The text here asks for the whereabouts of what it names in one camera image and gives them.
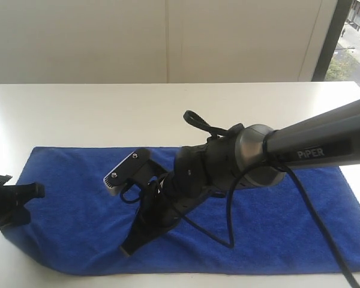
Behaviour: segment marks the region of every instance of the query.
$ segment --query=tabletop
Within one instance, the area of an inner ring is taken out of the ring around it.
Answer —
[[[184,146],[208,134],[184,122],[284,128],[360,99],[353,82],[0,85],[0,174],[19,177],[35,146]],[[360,165],[341,168],[360,202]],[[356,274],[360,283],[360,273]],[[348,287],[340,274],[139,274],[76,277],[35,263],[0,233],[0,287]]]

